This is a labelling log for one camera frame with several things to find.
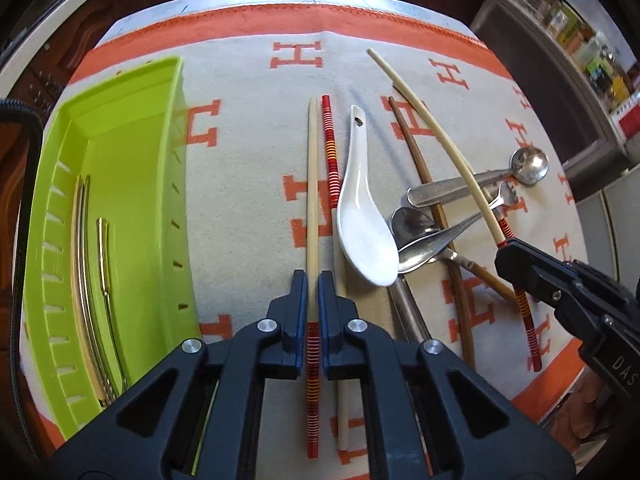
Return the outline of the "orange white H-pattern cloth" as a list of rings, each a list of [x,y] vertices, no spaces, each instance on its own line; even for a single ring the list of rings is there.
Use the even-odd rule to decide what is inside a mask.
[[[331,99],[341,154],[348,151],[350,107],[366,113],[370,187],[382,214],[394,211],[418,180],[402,122],[434,178],[456,172],[369,48],[408,82],[476,171],[501,167],[526,145],[553,152],[498,58],[462,24],[437,15],[422,22],[347,6],[265,4],[186,13],[138,29],[118,24],[73,74],[54,115],[118,73],[170,56],[182,62],[198,336],[227,340],[258,321],[306,264],[313,96]]]

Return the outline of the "cream chopstick red striped end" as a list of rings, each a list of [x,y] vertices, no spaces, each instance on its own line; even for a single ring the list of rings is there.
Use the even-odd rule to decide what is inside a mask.
[[[411,104],[414,110],[426,123],[427,127],[432,130],[434,137],[445,150],[449,159],[457,168],[458,173],[465,182],[466,187],[471,192],[473,200],[478,207],[478,211],[482,214],[497,247],[503,248],[504,246],[506,246],[506,241],[508,240],[508,238],[505,237],[504,233],[502,232],[501,223],[496,218],[495,214],[489,209],[488,201],[486,200],[485,194],[480,188],[480,185],[476,182],[471,166],[468,164],[460,150],[457,148],[457,145],[452,142],[444,129],[439,125],[438,122],[436,122],[436,119],[433,117],[431,112],[422,103],[422,101],[413,92],[413,90],[408,86],[408,84],[406,84],[405,81],[402,80],[401,76],[399,76],[396,70],[394,70],[393,67],[384,60],[384,58],[381,58],[375,52],[375,50],[369,48],[367,50],[367,54],[370,55],[372,60],[376,64],[378,64],[378,66],[380,66],[380,69],[390,77],[390,80],[393,81],[394,86]],[[535,372],[540,372],[542,369],[542,359],[539,350],[537,335],[535,332],[535,324],[532,311],[530,310],[529,302],[524,290],[515,287],[514,292],[516,297],[516,305],[518,306],[518,310],[520,310],[520,315],[526,331],[529,353],[530,357],[532,358],[532,367]]]

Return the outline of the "small steel teaspoon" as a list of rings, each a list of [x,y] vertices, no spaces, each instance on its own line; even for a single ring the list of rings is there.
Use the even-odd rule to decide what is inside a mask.
[[[474,176],[481,188],[513,178],[519,184],[531,188],[540,182],[549,171],[549,159],[534,146],[519,148],[510,157],[506,169],[488,170]],[[469,196],[470,191],[462,177],[423,183],[409,188],[407,202],[416,208],[446,204]]]

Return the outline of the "green plastic utensil tray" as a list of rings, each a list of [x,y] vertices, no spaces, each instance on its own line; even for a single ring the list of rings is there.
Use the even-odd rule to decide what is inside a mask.
[[[96,84],[52,119],[30,212],[23,312],[47,405],[43,421],[55,445],[104,410],[88,375],[75,304],[72,234],[79,176],[89,179],[92,306],[116,399],[123,392],[101,294],[97,218],[110,224],[112,307],[128,389],[200,333],[186,229],[187,137],[176,56]]]

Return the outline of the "white ceramic soup spoon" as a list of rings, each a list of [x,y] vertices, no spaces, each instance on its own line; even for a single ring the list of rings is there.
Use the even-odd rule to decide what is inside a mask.
[[[343,254],[370,284],[387,287],[398,278],[396,244],[369,184],[367,116],[350,107],[349,147],[336,211],[337,232]]]

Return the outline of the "large steel spoon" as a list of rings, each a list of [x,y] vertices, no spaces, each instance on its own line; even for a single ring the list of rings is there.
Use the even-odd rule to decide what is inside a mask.
[[[498,187],[496,197],[488,204],[488,207],[494,210],[500,206],[513,206],[517,202],[518,194],[516,194],[514,188],[508,182],[502,182]],[[401,246],[398,249],[398,273],[407,274],[419,269],[420,266],[439,255],[459,235],[482,217],[483,215],[477,212],[455,226],[422,235],[416,240]]]

